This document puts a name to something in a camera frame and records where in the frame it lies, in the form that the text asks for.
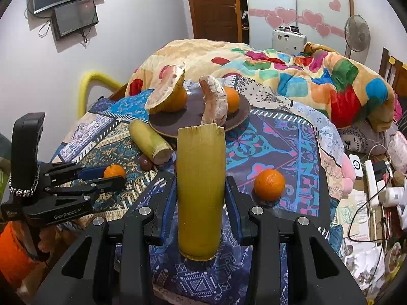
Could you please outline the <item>left hand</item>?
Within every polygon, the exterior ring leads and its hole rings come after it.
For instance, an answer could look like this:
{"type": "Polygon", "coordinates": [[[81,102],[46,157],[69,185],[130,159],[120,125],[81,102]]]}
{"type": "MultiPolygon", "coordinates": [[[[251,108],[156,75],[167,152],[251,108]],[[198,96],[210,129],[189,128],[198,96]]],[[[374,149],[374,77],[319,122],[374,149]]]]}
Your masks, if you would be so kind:
{"type": "Polygon", "coordinates": [[[37,240],[33,240],[31,230],[25,222],[17,221],[14,234],[28,257],[37,262],[46,261],[58,247],[66,249],[83,232],[75,222],[64,222],[39,230],[37,240]]]}

